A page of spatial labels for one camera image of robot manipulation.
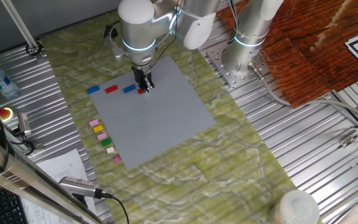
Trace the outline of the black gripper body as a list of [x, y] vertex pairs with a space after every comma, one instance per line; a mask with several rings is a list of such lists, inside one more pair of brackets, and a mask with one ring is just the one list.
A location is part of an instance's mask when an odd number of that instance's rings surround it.
[[133, 63], [131, 67], [135, 79], [136, 80], [143, 80], [145, 78], [151, 78], [151, 63], [145, 64], [145, 65], [138, 65]]

